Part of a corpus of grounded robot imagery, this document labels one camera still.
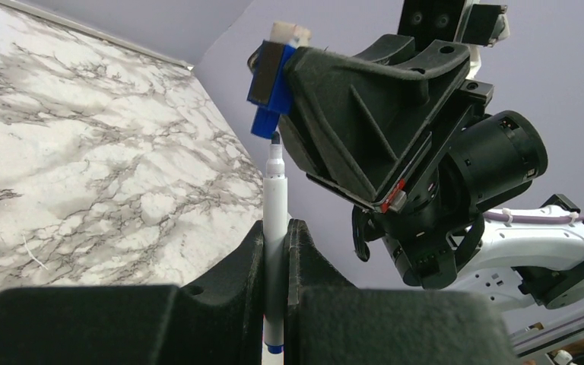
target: blue block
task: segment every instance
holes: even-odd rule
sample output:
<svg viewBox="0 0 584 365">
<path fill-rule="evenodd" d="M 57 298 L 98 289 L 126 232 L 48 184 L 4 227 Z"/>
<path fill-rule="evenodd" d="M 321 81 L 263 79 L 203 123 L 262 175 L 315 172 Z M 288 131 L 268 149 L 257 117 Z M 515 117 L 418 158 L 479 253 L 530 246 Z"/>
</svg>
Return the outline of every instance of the blue block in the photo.
<svg viewBox="0 0 584 365">
<path fill-rule="evenodd" d="M 287 62 L 287 60 L 289 60 L 296 51 L 297 49 L 292 46 L 284 47 L 281 60 L 278 64 L 274 87 L 272 88 L 267 104 L 258 103 L 255 100 L 250 100 L 248 97 L 247 100 L 258 107 L 251 129 L 251 133 L 253 135 L 270 139 L 272 133 L 274 133 L 278 126 L 279 117 L 281 115 L 287 115 L 290 113 L 294 99 L 292 97 L 292 91 L 290 90 L 290 87 L 287 85 L 285 77 L 283 76 L 283 67 L 285 66 L 285 62 Z M 258 74 L 259 67 L 256 66 L 256 70 L 254 72 L 255 78 Z"/>
</svg>

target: white marble countertop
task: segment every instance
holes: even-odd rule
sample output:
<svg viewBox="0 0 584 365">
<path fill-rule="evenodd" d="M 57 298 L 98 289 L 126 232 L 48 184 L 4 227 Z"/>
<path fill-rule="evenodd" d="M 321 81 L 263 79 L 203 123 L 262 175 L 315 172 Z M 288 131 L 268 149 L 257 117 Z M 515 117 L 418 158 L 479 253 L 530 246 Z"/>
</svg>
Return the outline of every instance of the white marble countertop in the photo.
<svg viewBox="0 0 584 365">
<path fill-rule="evenodd" d="M 186 284 L 260 179 L 187 69 L 0 5 L 0 290 Z"/>
</svg>

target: purple cable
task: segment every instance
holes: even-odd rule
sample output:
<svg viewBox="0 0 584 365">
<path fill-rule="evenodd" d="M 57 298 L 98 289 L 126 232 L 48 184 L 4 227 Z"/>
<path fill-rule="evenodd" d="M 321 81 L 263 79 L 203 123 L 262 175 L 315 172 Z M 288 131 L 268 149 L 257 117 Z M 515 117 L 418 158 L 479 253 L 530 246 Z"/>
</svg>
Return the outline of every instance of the purple cable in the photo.
<svg viewBox="0 0 584 365">
<path fill-rule="evenodd" d="M 498 222 L 509 222 L 509 215 L 502 213 L 494 213 L 487 211 L 482 214 L 485 219 Z M 529 215 L 512 215 L 512 223 L 522 224 L 568 224 L 572 222 L 572 217 L 569 215 L 563 217 L 533 217 Z M 574 218 L 575 222 L 584 224 L 584 215 Z"/>
</svg>

